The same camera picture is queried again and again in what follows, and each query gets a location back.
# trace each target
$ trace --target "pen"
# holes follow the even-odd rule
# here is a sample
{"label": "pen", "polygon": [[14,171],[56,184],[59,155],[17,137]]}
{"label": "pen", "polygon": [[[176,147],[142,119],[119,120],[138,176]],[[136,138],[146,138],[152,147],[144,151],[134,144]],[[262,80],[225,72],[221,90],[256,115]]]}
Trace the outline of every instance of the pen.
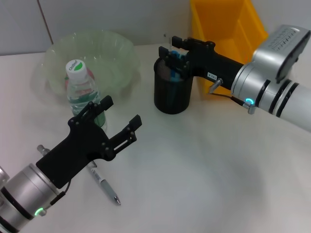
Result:
{"label": "pen", "polygon": [[120,199],[118,198],[118,195],[115,191],[113,191],[110,184],[107,182],[106,179],[103,178],[103,176],[99,173],[97,169],[97,165],[94,161],[90,162],[87,165],[87,168],[91,172],[93,178],[96,180],[96,182],[99,183],[101,188],[108,194],[108,196],[118,205],[121,205]]}

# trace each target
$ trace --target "clear plastic bowl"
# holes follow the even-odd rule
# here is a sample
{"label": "clear plastic bowl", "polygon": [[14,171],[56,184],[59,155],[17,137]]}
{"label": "clear plastic bowl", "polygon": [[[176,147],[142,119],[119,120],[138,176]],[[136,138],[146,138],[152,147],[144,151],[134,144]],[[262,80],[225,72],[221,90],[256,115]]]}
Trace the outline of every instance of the clear plastic bowl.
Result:
{"label": "clear plastic bowl", "polygon": [[48,80],[53,93],[64,96],[65,66],[73,59],[83,60],[93,72],[103,97],[127,87],[140,65],[131,41],[117,33],[91,30],[73,33],[52,45],[36,75]]}

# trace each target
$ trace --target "pen holder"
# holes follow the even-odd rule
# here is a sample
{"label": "pen holder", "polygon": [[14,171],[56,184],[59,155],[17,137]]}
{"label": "pen holder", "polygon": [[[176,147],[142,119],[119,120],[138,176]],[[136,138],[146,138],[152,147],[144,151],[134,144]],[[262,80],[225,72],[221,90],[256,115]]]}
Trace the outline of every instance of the pen holder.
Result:
{"label": "pen holder", "polygon": [[193,77],[181,78],[159,58],[154,65],[155,106],[167,114],[178,114],[189,106]]}

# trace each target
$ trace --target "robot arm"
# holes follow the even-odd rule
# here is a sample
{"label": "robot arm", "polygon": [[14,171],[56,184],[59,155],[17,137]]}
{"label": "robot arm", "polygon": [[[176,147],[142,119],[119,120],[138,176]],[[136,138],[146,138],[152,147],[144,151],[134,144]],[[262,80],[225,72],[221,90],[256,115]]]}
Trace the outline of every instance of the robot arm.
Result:
{"label": "robot arm", "polygon": [[212,81],[210,93],[218,86],[231,90],[231,99],[250,114],[258,107],[311,132],[311,90],[287,79],[310,36],[304,28],[282,25],[245,65],[217,54],[214,42],[175,36],[172,45],[189,52],[179,57],[160,47],[159,57],[183,79],[200,76]]}
{"label": "robot arm", "polygon": [[[0,233],[17,233],[36,215],[60,200],[71,179],[94,159],[111,161],[116,154],[135,142],[135,130],[141,126],[136,115],[112,138],[94,123],[94,119],[113,105],[110,96],[100,104],[90,102],[77,116],[68,121],[68,137],[51,151],[44,151],[36,166],[25,167],[15,177],[0,167]],[[68,183],[67,189],[58,191]]]}

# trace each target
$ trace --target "yellow plastic bin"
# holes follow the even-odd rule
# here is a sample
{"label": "yellow plastic bin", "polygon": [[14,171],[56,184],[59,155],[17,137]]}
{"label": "yellow plastic bin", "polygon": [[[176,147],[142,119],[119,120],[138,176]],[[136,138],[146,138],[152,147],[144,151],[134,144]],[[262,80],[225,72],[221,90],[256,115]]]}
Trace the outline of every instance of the yellow plastic bin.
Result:
{"label": "yellow plastic bin", "polygon": [[[250,0],[190,0],[192,37],[216,43],[217,53],[240,63],[251,61],[268,34]],[[204,93],[212,82],[199,79]],[[230,94],[223,87],[215,93]]]}

